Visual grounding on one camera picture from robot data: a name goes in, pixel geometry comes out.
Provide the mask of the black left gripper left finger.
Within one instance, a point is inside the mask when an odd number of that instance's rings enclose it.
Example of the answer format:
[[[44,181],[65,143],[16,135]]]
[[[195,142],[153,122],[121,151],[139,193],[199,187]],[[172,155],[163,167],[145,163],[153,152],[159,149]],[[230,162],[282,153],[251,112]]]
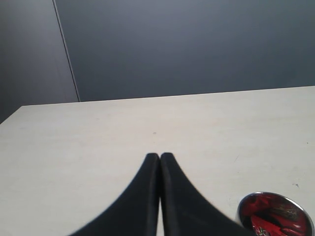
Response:
[[[158,225],[160,159],[148,153],[124,192],[73,236],[155,236]]]

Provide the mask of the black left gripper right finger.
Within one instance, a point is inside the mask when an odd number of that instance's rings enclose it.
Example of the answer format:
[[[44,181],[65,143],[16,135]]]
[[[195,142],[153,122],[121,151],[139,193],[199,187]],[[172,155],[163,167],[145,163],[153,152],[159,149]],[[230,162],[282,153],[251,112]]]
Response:
[[[160,157],[161,208],[166,236],[252,236],[208,202],[172,153]]]

